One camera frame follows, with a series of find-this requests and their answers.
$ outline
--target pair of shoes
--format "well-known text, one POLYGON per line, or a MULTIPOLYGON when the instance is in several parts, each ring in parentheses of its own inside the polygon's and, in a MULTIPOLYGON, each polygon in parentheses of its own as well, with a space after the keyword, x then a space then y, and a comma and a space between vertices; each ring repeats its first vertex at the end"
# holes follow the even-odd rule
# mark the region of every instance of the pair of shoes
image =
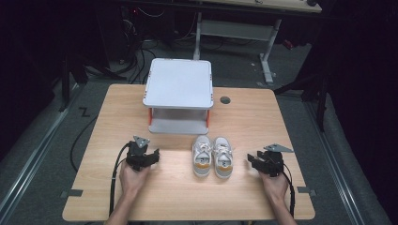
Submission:
POLYGON ((232 149, 228 140, 218 137, 211 142, 208 136, 201 135, 192 145, 193 171, 199 177, 208 176, 214 158, 214 168, 218 177, 225 179, 231 176, 234 168, 232 149))

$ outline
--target gray carpet floor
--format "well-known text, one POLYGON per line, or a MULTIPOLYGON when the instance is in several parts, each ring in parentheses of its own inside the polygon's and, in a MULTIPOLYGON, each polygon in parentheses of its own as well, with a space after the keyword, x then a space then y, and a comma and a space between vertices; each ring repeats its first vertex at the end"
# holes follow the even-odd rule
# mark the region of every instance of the gray carpet floor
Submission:
MULTIPOLYGON (((276 73, 275 84, 266 85, 258 58, 265 44, 247 43, 247 41, 236 39, 229 41, 223 45, 219 45, 214 40, 203 42, 201 59, 208 60, 212 64, 214 86, 278 88, 294 81, 311 49, 309 45, 298 46, 293 50, 287 50, 282 45, 275 45, 269 58, 270 69, 276 73)), ((193 56, 193 46, 189 41, 172 46, 148 41, 144 47, 150 49, 159 58, 192 58, 193 56)), ((137 55, 139 63, 143 64, 141 54, 137 55)), ((145 64, 142 74, 148 71, 150 60, 153 58, 148 52, 144 52, 144 55, 145 64)), ((112 64, 112 69, 120 67, 123 66, 112 64)), ((129 77, 131 73, 132 71, 123 75, 129 77)), ((67 199, 60 197, 63 191, 71 188, 76 174, 70 163, 70 151, 73 151, 74 164, 79 167, 95 124, 95 116, 99 114, 107 88, 112 83, 125 82, 90 76, 87 85, 81 85, 72 91, 74 100, 63 113, 58 111, 62 102, 60 85, 55 87, 54 101, 32 122, 0 164, 0 199, 4 199, 23 170, 23 166, 38 149, 43 137, 52 129, 54 122, 60 116, 65 116, 49 142, 46 156, 40 162, 37 172, 16 205, 8 224, 74 224, 62 218, 67 199), (77 139, 86 126, 88 126, 87 129, 77 139)), ((332 102, 328 99, 324 122, 325 133, 319 134, 311 114, 315 102, 302 102, 299 91, 289 91, 277 96, 277 99, 305 182, 312 191, 311 198, 316 213, 314 219, 299 221, 298 224, 355 224, 350 213, 347 212, 347 206, 342 201, 342 193, 336 185, 338 181, 333 177, 333 171, 328 164, 328 155, 324 151, 325 140, 332 149, 359 208, 362 221, 357 224, 390 224, 344 138, 344 133, 334 114, 332 102)), ((258 221, 256 224, 276 223, 275 221, 258 221)))

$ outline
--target desk leg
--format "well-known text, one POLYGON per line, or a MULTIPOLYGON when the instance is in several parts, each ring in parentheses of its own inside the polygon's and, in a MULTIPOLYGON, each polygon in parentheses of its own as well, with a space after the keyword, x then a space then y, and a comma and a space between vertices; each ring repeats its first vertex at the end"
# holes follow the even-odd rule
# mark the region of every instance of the desk leg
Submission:
POLYGON ((261 66, 263 67, 264 77, 266 78, 266 83, 268 85, 273 85, 272 74, 271 74, 271 71, 269 70, 269 65, 268 65, 268 58, 269 58, 269 54, 271 53, 272 46, 275 42, 275 38, 278 35, 278 31, 279 31, 281 22, 282 22, 282 20, 276 21, 276 23, 273 26, 273 29, 271 31, 271 35, 269 37, 266 51, 265 51, 265 53, 260 54, 261 66))
POLYGON ((198 21, 196 24, 196 43, 195 52, 193 53, 193 60, 200 59, 200 36, 202 30, 202 12, 198 12, 198 21))

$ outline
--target human arm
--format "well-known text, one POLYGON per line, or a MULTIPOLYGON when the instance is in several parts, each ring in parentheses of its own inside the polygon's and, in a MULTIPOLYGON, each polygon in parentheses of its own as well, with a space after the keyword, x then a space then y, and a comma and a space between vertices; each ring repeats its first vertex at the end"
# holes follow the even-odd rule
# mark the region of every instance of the human arm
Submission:
POLYGON ((143 187, 150 167, 142 168, 141 171, 134 171, 126 161, 123 161, 120 169, 120 183, 122 195, 120 196, 115 210, 105 222, 106 225, 125 225, 128 222, 130 210, 134 201, 143 187))
POLYGON ((276 177, 270 177, 263 172, 258 172, 264 184, 264 191, 271 204, 272 210, 276 219, 281 225, 297 224, 290 215, 289 210, 284 202, 284 195, 286 194, 288 183, 286 178, 279 174, 276 177))

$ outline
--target white shoe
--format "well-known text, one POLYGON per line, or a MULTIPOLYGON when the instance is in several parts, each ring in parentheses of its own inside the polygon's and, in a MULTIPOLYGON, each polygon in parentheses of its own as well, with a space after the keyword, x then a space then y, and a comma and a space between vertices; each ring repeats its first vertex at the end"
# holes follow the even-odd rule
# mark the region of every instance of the white shoe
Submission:
POLYGON ((231 176, 234 168, 232 149, 228 140, 218 137, 213 143, 214 167, 218 177, 226 179, 231 176))
POLYGON ((193 171, 199 177, 208 176, 211 165, 211 141, 206 135, 196 138, 192 145, 193 171))

